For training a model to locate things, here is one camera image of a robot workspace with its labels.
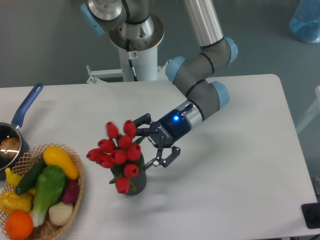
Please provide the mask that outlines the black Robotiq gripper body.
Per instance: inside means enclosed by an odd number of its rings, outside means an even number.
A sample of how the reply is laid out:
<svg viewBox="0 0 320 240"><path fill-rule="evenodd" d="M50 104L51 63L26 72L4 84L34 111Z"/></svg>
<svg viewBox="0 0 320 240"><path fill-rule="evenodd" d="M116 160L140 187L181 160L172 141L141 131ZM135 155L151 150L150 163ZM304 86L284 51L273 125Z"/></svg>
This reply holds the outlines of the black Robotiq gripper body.
<svg viewBox="0 0 320 240"><path fill-rule="evenodd" d="M181 110L173 109L149 127L152 133L148 139L155 148L164 139L164 148L170 148L176 141L191 131L191 125Z"/></svg>

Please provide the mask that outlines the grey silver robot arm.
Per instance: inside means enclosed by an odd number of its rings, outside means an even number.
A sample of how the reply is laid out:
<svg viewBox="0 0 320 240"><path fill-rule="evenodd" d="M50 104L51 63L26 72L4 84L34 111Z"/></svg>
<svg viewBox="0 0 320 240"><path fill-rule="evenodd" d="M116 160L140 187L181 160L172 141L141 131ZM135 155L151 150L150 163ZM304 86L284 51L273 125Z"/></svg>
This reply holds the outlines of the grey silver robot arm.
<svg viewBox="0 0 320 240"><path fill-rule="evenodd" d="M222 109L230 99L220 82L207 78L230 64L238 54L234 41L225 37L213 2L186 0L200 53L187 60L178 56L164 67L166 77L186 101L157 121L145 114L134 121L139 136L157 148L144 165L169 166L181 150L175 142ZM87 24L98 34L107 33L117 47L125 82L158 79L158 45L164 37L162 21L150 12L147 0L87 0L80 6Z"/></svg>

